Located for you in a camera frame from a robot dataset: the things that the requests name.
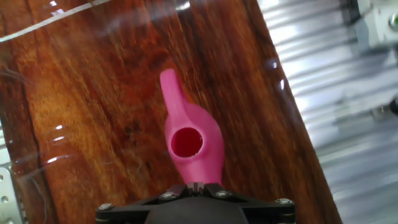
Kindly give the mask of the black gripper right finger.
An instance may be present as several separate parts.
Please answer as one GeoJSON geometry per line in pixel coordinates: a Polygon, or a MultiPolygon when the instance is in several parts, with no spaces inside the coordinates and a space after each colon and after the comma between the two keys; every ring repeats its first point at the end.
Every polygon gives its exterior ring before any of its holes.
{"type": "Polygon", "coordinates": [[[226,190],[219,183],[204,184],[195,183],[195,195],[205,197],[216,202],[223,202],[226,205],[217,206],[223,212],[232,209],[228,205],[237,208],[248,221],[248,223],[295,223],[295,203],[287,198],[278,198],[267,202],[254,197],[249,197],[237,192],[226,190]]]}

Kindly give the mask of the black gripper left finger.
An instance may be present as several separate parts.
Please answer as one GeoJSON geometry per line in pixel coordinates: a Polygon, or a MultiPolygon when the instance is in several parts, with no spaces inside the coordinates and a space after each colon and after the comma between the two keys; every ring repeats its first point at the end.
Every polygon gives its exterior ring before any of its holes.
{"type": "Polygon", "coordinates": [[[139,200],[130,205],[104,203],[96,209],[95,223],[145,223],[149,213],[160,205],[193,196],[195,183],[177,184],[164,193],[139,200]]]}

